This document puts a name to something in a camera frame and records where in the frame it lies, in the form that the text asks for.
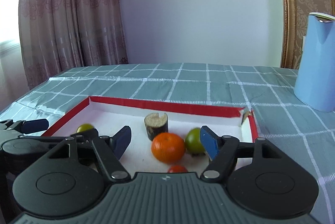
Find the large green tomato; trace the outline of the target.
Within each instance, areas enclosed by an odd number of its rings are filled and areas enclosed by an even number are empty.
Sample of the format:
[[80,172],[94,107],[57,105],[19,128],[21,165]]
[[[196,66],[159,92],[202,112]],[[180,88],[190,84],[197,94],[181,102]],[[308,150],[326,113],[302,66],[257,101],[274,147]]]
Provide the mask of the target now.
[[93,129],[93,128],[94,128],[94,126],[92,124],[88,124],[88,123],[82,124],[77,128],[76,133],[85,132],[85,131]]

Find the red cherry tomato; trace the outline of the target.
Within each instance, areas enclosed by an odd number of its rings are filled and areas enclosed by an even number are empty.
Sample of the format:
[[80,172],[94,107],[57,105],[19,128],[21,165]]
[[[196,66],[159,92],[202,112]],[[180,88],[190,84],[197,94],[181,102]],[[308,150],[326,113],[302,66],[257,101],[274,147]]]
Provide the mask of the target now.
[[168,169],[168,173],[187,173],[188,170],[186,167],[181,165],[174,165]]

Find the dark sugarcane piece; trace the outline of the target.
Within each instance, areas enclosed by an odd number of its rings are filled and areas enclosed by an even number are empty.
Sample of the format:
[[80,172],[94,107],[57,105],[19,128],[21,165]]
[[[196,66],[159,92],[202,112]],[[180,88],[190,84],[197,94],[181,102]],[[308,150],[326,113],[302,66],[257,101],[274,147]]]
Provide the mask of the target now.
[[167,114],[159,115],[159,113],[150,113],[144,118],[145,129],[149,140],[153,139],[160,133],[168,132],[168,116]]

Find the orange mandarin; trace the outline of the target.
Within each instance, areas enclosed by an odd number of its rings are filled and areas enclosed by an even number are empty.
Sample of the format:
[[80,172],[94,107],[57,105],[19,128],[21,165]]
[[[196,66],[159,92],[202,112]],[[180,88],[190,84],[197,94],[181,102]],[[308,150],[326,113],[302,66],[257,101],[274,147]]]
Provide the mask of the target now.
[[155,159],[166,164],[180,161],[186,151],[184,140],[174,133],[160,133],[152,141],[151,152]]

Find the red shallow cardboard box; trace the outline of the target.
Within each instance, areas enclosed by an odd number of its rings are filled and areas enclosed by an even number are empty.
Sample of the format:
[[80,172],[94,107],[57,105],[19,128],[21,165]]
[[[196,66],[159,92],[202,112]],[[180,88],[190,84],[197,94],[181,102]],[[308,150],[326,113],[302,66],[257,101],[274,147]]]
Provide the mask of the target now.
[[153,138],[173,133],[185,139],[191,132],[208,126],[218,136],[231,135],[242,142],[258,137],[253,111],[246,107],[205,106],[89,96],[78,103],[43,133],[45,137],[67,137],[80,126],[93,126],[99,135],[115,135],[124,126],[131,128],[131,141],[120,159],[127,171],[165,173],[169,165],[151,151]]

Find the teal checked bed sheet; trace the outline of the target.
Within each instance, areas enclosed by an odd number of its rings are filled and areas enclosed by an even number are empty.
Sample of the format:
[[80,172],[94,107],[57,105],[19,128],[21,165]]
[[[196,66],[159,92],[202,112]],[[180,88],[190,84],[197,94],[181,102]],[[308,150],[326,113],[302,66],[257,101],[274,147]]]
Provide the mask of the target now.
[[259,135],[317,179],[312,215],[334,223],[334,113],[298,100],[296,76],[296,70],[277,67],[191,63],[76,67],[1,109],[1,119],[54,123],[88,96],[247,107]]

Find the light blue electric kettle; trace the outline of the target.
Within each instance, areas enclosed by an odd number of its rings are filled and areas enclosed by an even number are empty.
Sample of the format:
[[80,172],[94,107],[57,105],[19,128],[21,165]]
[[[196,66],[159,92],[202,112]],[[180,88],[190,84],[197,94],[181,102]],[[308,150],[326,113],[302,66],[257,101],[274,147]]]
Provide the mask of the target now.
[[295,82],[294,93],[304,104],[334,111],[334,16],[312,12]]

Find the pink patterned curtain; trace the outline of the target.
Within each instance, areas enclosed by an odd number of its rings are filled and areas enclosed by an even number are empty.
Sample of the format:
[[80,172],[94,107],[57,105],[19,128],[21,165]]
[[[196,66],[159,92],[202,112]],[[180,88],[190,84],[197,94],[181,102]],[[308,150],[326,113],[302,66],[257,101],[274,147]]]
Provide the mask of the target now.
[[29,88],[62,71],[128,62],[119,0],[19,0]]

